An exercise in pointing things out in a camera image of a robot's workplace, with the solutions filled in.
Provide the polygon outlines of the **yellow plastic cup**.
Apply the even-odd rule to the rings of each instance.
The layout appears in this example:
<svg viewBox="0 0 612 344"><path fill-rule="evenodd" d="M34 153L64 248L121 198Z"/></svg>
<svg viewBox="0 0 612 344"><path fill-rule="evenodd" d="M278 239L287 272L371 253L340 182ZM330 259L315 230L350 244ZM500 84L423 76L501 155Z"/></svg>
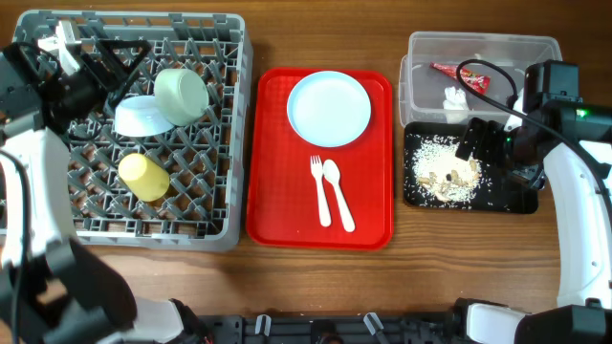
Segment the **yellow plastic cup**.
<svg viewBox="0 0 612 344"><path fill-rule="evenodd" d="M170 185L168 173L140 153L132 153L121 159L118 172L129 190L143 202L160 199Z"/></svg>

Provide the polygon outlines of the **red snack wrapper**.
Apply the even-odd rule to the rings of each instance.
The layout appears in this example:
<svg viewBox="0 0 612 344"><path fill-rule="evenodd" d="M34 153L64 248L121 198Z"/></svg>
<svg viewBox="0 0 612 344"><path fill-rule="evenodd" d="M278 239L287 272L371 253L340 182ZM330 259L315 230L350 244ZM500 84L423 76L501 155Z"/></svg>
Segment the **red snack wrapper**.
<svg viewBox="0 0 612 344"><path fill-rule="evenodd" d="M455 80L459 80L456 74L456 65L431 62L429 64L429 67ZM466 82L474 91L476 91L480 95L484 95L489 90L491 78L487 75L481 75L468 69L462 69L460 71L460 76L464 82Z"/></svg>

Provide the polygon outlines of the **white tissue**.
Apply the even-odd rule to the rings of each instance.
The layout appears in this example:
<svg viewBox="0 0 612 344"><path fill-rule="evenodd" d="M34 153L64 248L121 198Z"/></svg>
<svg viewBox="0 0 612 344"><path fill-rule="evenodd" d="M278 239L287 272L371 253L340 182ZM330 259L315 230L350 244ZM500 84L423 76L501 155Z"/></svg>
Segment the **white tissue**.
<svg viewBox="0 0 612 344"><path fill-rule="evenodd" d="M444 93L445 99L443 100L443 108L445 110L468 111L470 109L467 102L467 95L463 89L451 86L447 87Z"/></svg>

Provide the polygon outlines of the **rice and food scraps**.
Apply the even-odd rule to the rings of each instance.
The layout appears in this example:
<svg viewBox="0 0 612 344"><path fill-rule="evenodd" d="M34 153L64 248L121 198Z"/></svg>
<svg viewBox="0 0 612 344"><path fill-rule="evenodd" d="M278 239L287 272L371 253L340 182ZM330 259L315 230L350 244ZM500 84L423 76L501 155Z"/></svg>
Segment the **rice and food scraps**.
<svg viewBox="0 0 612 344"><path fill-rule="evenodd" d="M433 135L417 139L420 142L409 163L417 190L426 199L443 204L471 202L483 183L485 170L481 162L473 157L457 158L456 137Z"/></svg>

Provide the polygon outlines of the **light blue bowl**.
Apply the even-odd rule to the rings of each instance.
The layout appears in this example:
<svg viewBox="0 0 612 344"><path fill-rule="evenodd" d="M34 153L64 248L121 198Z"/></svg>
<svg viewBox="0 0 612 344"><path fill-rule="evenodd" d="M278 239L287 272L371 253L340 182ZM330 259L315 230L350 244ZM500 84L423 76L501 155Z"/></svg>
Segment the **light blue bowl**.
<svg viewBox="0 0 612 344"><path fill-rule="evenodd" d="M114 130L122 136L151 137L173 128L153 96L126 98L115 109Z"/></svg>

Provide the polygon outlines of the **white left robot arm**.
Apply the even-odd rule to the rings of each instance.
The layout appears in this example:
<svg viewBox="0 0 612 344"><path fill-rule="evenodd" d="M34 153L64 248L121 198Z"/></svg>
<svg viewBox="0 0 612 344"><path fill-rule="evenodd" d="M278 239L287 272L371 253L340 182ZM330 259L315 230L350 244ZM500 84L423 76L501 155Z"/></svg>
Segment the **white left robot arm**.
<svg viewBox="0 0 612 344"><path fill-rule="evenodd" d="M1 165L7 239L1 316L20 343L147 343L143 303L125 280L77 239L67 194L69 124L116 108L138 75L117 55L122 40L100 40L99 59L79 46L74 73L40 73L53 54L28 42L1 53Z"/></svg>

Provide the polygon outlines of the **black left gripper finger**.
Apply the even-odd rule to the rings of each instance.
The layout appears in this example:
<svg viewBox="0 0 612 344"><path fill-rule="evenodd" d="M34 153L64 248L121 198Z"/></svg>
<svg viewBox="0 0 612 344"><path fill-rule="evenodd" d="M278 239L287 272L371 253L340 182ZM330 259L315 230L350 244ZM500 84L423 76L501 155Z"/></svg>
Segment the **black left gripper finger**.
<svg viewBox="0 0 612 344"><path fill-rule="evenodd" d="M112 89L108 94L106 104L110 108L116 108L119 105L132 85L139 78L140 71L136 62L129 65L125 71L126 74L120 77L118 86Z"/></svg>
<svg viewBox="0 0 612 344"><path fill-rule="evenodd" d="M95 47L99 51L105 66L113 72L135 72L151 51L151 45L145 40L125 41L101 39L95 43ZM132 62L126 66L120 60L116 51L131 51L132 49L136 50L138 54L132 59Z"/></svg>

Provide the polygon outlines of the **green bowl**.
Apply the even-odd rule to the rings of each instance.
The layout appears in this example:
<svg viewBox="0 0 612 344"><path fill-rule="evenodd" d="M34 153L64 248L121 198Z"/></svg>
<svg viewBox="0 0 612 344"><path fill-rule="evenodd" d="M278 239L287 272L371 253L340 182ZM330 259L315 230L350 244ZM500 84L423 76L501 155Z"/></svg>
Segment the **green bowl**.
<svg viewBox="0 0 612 344"><path fill-rule="evenodd" d="M175 126L199 120L208 108L208 89L189 69L165 69L154 81L154 98L164 117Z"/></svg>

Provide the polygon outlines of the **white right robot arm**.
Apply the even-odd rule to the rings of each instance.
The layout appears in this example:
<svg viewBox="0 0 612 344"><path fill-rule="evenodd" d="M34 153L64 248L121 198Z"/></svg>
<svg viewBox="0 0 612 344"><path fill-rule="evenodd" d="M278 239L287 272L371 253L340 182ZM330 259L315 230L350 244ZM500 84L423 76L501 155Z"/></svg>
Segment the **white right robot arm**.
<svg viewBox="0 0 612 344"><path fill-rule="evenodd" d="M521 124L507 131L470 120L456 156L493 165L530 187L552 188L560 285L554 309L526 313L459 299L448 336L476 343L608 343L611 340L611 110L579 96L579 68L547 60L527 68L507 103L479 99Z"/></svg>

